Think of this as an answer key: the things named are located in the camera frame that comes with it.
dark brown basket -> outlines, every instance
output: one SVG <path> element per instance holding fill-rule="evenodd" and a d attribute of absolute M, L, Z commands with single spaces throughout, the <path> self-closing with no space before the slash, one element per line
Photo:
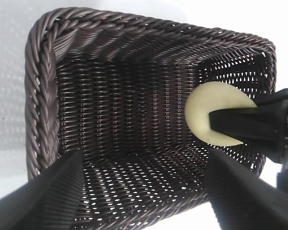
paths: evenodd
<path fill-rule="evenodd" d="M 84 151 L 76 229 L 141 229 L 206 202 L 211 146 L 186 125 L 189 93 L 222 81 L 255 98 L 276 80 L 267 39 L 87 8 L 44 14 L 25 59 L 28 176 Z M 262 154 L 218 148 L 260 174 Z"/>

